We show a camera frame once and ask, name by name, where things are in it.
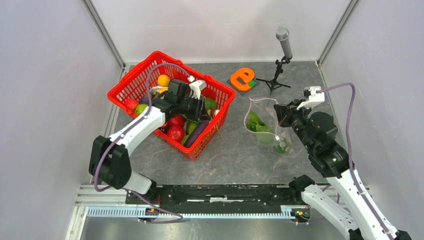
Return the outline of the purple toy eggplant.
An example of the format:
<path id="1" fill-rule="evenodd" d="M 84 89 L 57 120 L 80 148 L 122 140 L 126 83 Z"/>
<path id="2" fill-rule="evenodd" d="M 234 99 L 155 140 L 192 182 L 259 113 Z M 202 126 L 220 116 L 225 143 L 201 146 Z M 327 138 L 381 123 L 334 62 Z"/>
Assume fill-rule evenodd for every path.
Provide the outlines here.
<path id="1" fill-rule="evenodd" d="M 199 136 L 203 133 L 203 131 L 207 128 L 209 123 L 209 121 L 201 121 L 188 136 L 183 146 L 185 148 L 190 148 L 194 144 L 194 142 L 199 138 Z"/>

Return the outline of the yellow green toy mango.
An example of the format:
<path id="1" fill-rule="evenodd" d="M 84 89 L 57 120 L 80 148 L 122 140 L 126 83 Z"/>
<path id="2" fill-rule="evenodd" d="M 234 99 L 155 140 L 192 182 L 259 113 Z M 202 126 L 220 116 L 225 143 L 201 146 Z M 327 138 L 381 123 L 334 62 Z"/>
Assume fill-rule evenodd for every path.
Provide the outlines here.
<path id="1" fill-rule="evenodd" d="M 293 151 L 293 145 L 288 137 L 283 138 L 282 142 L 276 146 L 276 150 L 281 154 L 288 154 Z"/>

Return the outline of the green toy leafy vegetable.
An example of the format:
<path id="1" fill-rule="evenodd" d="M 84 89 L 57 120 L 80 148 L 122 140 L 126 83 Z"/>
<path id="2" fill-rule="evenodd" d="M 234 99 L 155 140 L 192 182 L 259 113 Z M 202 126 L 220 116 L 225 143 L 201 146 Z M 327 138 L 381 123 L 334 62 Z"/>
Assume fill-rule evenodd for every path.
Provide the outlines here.
<path id="1" fill-rule="evenodd" d="M 276 146 L 279 144 L 274 130 L 269 127 L 253 110 L 246 115 L 245 127 L 263 145 Z"/>

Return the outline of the clear dotted zip bag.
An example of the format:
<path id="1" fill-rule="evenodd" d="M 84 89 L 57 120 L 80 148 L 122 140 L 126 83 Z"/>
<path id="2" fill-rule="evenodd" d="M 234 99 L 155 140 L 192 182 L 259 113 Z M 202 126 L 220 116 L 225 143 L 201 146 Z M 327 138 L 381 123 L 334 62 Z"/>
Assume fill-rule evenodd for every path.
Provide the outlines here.
<path id="1" fill-rule="evenodd" d="M 259 144 L 273 149 L 279 154 L 293 154 L 294 146 L 288 130 L 279 126 L 274 98 L 250 98 L 249 107 L 244 116 L 245 129 Z"/>

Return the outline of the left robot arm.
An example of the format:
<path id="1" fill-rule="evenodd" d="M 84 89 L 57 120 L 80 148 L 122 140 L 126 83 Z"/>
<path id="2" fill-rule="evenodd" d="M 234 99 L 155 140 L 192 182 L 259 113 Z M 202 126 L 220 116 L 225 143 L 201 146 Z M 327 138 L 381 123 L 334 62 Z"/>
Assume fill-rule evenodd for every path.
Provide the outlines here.
<path id="1" fill-rule="evenodd" d="M 177 115 L 198 122 L 210 120 L 206 98 L 201 95 L 206 87 L 204 80 L 171 80 L 166 91 L 154 98 L 147 96 L 147 108 L 130 124 L 109 137 L 98 136 L 93 141 L 88 169 L 94 183 L 102 181 L 117 190 L 135 191 L 145 204 L 153 203 L 157 198 L 154 182 L 132 170 L 130 156 L 146 137 Z"/>

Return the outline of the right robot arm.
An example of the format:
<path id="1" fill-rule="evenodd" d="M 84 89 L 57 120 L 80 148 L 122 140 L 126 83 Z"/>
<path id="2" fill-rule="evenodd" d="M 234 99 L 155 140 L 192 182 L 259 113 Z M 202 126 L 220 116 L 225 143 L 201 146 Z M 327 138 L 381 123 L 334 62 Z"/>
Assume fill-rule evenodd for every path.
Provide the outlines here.
<path id="1" fill-rule="evenodd" d="M 377 208 L 360 180 L 348 152 L 335 140 L 338 127 L 325 112 L 311 113 L 301 100 L 274 104 L 278 125 L 293 129 L 308 153 L 311 165 L 342 197 L 345 207 L 330 199 L 306 175 L 289 183 L 289 199 L 315 208 L 347 240 L 409 240 Z"/>

